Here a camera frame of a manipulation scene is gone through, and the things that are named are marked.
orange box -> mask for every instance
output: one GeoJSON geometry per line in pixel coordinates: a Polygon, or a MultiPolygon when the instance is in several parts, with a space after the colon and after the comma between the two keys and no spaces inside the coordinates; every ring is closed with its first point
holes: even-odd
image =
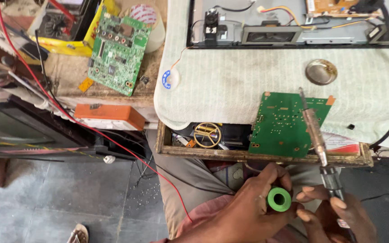
{"type": "Polygon", "coordinates": [[[126,127],[134,128],[127,130],[140,131],[143,130],[145,125],[145,118],[131,106],[78,104],[74,116],[80,119],[95,120],[95,122],[108,121],[112,123],[112,121],[124,121],[126,122],[126,127]]]}

drawer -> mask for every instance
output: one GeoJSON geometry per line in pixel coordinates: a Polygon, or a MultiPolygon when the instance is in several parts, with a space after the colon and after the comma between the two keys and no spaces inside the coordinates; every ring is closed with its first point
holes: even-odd
{"type": "MultiPolygon", "coordinates": [[[[174,156],[181,158],[197,158],[201,160],[227,160],[238,162],[268,161],[278,164],[316,164],[316,155],[307,155],[304,158],[280,157],[266,154],[254,154],[241,150],[218,150],[208,148],[187,148],[182,146],[172,146],[172,132],[161,121],[157,130],[156,141],[157,153],[164,156],[174,156]]],[[[369,145],[360,143],[360,155],[354,156],[328,156],[328,162],[337,167],[364,167],[373,166],[373,159],[369,151],[369,145]]]]}

gray tile floor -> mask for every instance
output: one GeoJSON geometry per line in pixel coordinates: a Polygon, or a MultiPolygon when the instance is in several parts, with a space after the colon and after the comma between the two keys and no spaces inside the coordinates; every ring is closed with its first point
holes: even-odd
{"type": "Polygon", "coordinates": [[[135,163],[14,160],[8,172],[0,189],[0,243],[65,243],[77,223],[89,227],[90,243],[168,236],[159,180],[134,187],[135,163]]]}

